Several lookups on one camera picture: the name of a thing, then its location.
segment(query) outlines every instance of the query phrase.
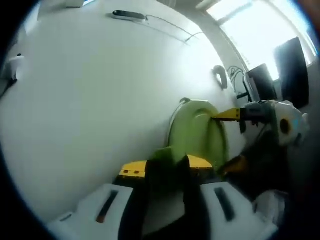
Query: window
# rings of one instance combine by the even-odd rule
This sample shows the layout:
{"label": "window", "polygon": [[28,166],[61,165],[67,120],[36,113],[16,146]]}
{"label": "window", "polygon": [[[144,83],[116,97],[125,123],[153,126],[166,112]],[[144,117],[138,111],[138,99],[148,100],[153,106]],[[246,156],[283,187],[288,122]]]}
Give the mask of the window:
{"label": "window", "polygon": [[[267,0],[221,0],[207,12],[217,20],[249,70],[266,64],[272,79],[277,80],[279,73],[274,50],[278,46],[300,37],[307,64],[311,63],[311,55],[314,57],[316,52],[311,51],[313,46],[306,40],[306,34],[302,34],[302,32],[307,32],[304,23],[290,22],[288,17],[282,14],[282,9],[289,7],[283,4],[286,0],[273,0],[272,2],[278,2],[278,5],[271,5],[272,3]],[[292,19],[301,19],[294,18],[292,11],[288,15]],[[297,31],[293,25],[299,25],[300,30]]]}

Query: yellow part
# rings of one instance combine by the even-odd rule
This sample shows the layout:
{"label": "yellow part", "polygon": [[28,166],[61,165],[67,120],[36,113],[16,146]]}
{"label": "yellow part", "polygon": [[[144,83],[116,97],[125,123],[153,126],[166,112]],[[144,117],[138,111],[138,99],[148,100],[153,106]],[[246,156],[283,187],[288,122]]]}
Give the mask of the yellow part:
{"label": "yellow part", "polygon": [[192,156],[192,155],[187,155],[187,157],[189,158],[189,164],[190,164],[190,168],[213,168],[212,165],[205,159],[200,158],[200,157],[196,157],[196,156]]}
{"label": "yellow part", "polygon": [[126,177],[146,177],[146,165],[147,161],[134,161],[123,165],[119,175]]}
{"label": "yellow part", "polygon": [[213,119],[221,119],[225,121],[240,121],[240,108],[231,108],[227,111],[221,112],[213,116]]}

